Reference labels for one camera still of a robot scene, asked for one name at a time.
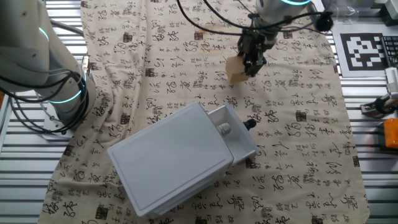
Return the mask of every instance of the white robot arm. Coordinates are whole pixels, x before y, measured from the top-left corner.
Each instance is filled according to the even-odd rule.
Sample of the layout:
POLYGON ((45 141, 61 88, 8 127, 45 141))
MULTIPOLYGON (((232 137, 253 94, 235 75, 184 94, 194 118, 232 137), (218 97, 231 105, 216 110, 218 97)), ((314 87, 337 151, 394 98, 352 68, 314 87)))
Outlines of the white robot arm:
POLYGON ((75 128, 95 101, 95 84, 53 31, 45 6, 2 0, 0 21, 0 90, 35 90, 75 128))
MULTIPOLYGON (((250 15, 250 27, 226 20, 207 0, 204 2, 224 21, 243 29, 242 34, 232 35, 241 36, 237 57, 246 77, 256 75, 266 63, 263 53, 273 47, 277 33, 284 31, 282 26, 304 16, 300 13, 305 7, 309 6, 307 16, 312 17, 318 31, 330 30, 333 25, 330 13, 316 12, 310 0, 257 0, 257 14, 250 15)), ((204 29, 187 17, 180 0, 177 3, 189 22, 204 29)), ((1 0, 0 29, 0 90, 26 102, 48 100, 65 124, 55 131, 36 126, 35 131, 61 133, 75 128, 93 106, 95 84, 53 31, 45 6, 38 0, 1 0), (35 90, 43 99, 27 100, 12 93, 26 90, 35 90)))

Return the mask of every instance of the metal slat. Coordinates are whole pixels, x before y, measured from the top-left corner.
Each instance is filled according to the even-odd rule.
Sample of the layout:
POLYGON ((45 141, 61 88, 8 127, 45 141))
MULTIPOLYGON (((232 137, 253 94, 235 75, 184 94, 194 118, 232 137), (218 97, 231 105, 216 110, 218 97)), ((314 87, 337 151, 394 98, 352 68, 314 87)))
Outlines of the metal slat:
POLYGON ((398 187, 398 180, 364 180, 364 184, 365 187, 398 187))
MULTIPOLYGON (((37 124, 37 125, 39 125, 39 126, 43 126, 44 125, 44 122, 43 121, 41 121, 41 122, 35 122, 35 124, 37 124)), ((16 127, 25 127, 21 122, 19 122, 19 121, 10 121, 9 122, 9 125, 8 125, 9 127, 14 127, 14 128, 16 128, 16 127)))
POLYGON ((21 161, 3 160, 0 162, 0 172, 48 172, 52 173, 58 164, 56 161, 21 161))
POLYGON ((34 215, 39 217, 42 207, 43 202, 0 202, 0 217, 5 215, 34 215))
POLYGON ((369 97, 377 98, 387 94, 387 89, 384 87, 343 87, 344 97, 369 97))
POLYGON ((378 152, 381 152, 381 150, 380 150, 380 148, 379 147, 356 147, 356 151, 358 152, 358 153, 370 153, 370 152, 376 152, 376 153, 378 153, 378 152))
POLYGON ((373 102, 375 98, 344 98, 346 103, 370 103, 373 102))
POLYGON ((358 153, 359 160, 361 159, 398 159, 398 153, 358 153))
POLYGON ((48 141, 44 139, 40 134, 8 134, 4 139, 4 145, 12 146, 34 146, 34 145, 52 145, 52 146, 66 146, 68 140, 62 139, 58 141, 48 141))
POLYGON ((23 187, 36 186, 36 187, 47 188, 49 182, 50 182, 49 180, 1 180, 0 179, 0 188, 15 187, 15 186, 23 186, 23 187))
POLYGON ((3 147, 1 149, 2 156, 3 153, 7 152, 41 152, 41 153, 48 153, 48 152, 64 152, 65 147, 3 147))
POLYGON ((0 195, 2 201, 43 201, 45 197, 45 193, 47 192, 46 187, 13 187, 13 188, 4 188, 0 187, 0 195))
POLYGON ((398 201, 398 191, 396 189, 367 188, 366 197, 368 201, 398 201))
POLYGON ((362 174, 366 180, 398 180, 398 174, 362 174))
POLYGON ((351 128, 354 134, 375 134, 376 127, 355 127, 351 128))
POLYGON ((61 4, 47 4, 47 10, 56 10, 56 9, 74 9, 78 10, 80 12, 80 4, 76 2, 71 2, 70 4, 64 4, 64 2, 61 2, 61 4))
MULTIPOLYGON (((360 110, 347 110, 347 113, 350 121, 376 121, 374 118, 362 115, 360 110)), ((396 117, 397 116, 395 114, 388 114, 382 119, 378 119, 377 121, 380 121, 381 123, 385 120, 396 117)))
POLYGON ((75 54, 75 55, 86 55, 87 54, 87 47, 85 46, 71 46, 71 45, 67 45, 67 49, 75 54))
MULTIPOLYGON (((20 111, 17 111, 19 117, 23 118, 23 115, 20 111)), ((40 110, 24 110, 24 113, 26 114, 26 116, 31 119, 31 120, 44 120, 45 118, 45 113, 43 111, 40 110)), ((11 114, 11 120, 17 120, 17 117, 15 116, 14 113, 11 114)))
POLYGON ((398 218, 370 218, 366 224, 395 224, 398 218))
POLYGON ((47 10, 49 17, 52 18, 80 18, 80 9, 50 9, 47 10))
POLYGON ((55 160, 59 160, 61 159, 63 152, 58 152, 58 153, 39 153, 39 152, 35 152, 35 153, 26 153, 26 152, 2 152, 0 154, 0 159, 38 159, 38 160, 42 160, 42 159, 55 159, 55 160))
POLYGON ((359 161, 362 172, 389 173, 398 172, 398 163, 396 160, 373 159, 368 161, 359 161))
POLYGON ((371 217, 391 217, 396 216, 398 203, 370 203, 371 217))
POLYGON ((36 224, 39 221, 37 217, 0 217, 0 223, 10 224, 36 224))
POLYGON ((342 87, 381 87, 387 88, 385 80, 341 80, 342 87))
POLYGON ((372 134, 354 134, 357 146, 377 146, 376 136, 372 134))
POLYGON ((359 110, 363 104, 364 103, 346 103, 346 108, 347 110, 359 110))
POLYGON ((2 173, 0 180, 50 180, 52 174, 33 174, 33 173, 2 173))

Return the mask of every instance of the box lid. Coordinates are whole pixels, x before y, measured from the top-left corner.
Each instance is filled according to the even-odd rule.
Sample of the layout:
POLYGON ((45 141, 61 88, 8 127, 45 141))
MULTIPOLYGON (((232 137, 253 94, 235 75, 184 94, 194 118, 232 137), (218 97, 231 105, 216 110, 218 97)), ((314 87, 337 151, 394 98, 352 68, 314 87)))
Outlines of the box lid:
POLYGON ((108 149, 134 209, 146 215, 233 156, 206 111, 192 103, 108 149))

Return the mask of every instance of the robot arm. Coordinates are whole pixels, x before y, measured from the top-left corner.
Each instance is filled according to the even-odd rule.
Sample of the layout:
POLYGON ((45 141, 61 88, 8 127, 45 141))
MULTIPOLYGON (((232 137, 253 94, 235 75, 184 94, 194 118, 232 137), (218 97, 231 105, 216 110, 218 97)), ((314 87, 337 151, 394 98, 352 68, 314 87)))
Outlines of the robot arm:
POLYGON ((318 31, 329 31, 333 26, 332 19, 325 15, 315 14, 317 11, 311 0, 257 0, 256 9, 258 15, 252 17, 253 28, 269 26, 268 29, 244 29, 238 41, 239 53, 244 69, 234 71, 230 75, 256 76, 257 72, 267 63, 263 54, 266 50, 273 48, 277 34, 282 30, 283 23, 287 19, 296 17, 307 7, 311 16, 311 23, 315 24, 318 31))
POLYGON ((95 84, 53 31, 40 1, 0 1, 0 28, 0 87, 5 92, 35 90, 44 98, 53 96, 49 103, 64 124, 76 119, 83 100, 88 100, 85 113, 90 110, 95 84))

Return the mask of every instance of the table surface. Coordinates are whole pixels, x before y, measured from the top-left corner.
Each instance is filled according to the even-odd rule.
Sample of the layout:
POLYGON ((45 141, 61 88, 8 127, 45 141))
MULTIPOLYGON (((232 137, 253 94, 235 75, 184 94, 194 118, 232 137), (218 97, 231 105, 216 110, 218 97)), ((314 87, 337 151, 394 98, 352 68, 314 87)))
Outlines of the table surface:
MULTIPOLYGON (((51 19, 81 29, 80 1, 47 0, 47 9, 51 19)), ((81 60, 87 51, 84 38, 54 29, 68 50, 81 60)), ((338 63, 333 37, 331 34, 326 37, 338 63)), ((371 210, 367 224, 398 223, 398 153, 381 152, 374 142, 375 127, 397 116, 392 114, 375 120, 363 116, 359 109, 360 104, 387 93, 386 79, 343 78, 338 69, 371 210)), ((23 95, 35 98, 33 91, 23 95)), ((68 140, 47 141, 23 127, 9 108, 3 108, 0 111, 0 116, 5 117, 0 134, 0 223, 37 223, 48 182, 68 140)), ((38 124, 44 122, 45 113, 39 104, 24 105, 24 108, 30 119, 38 124)))

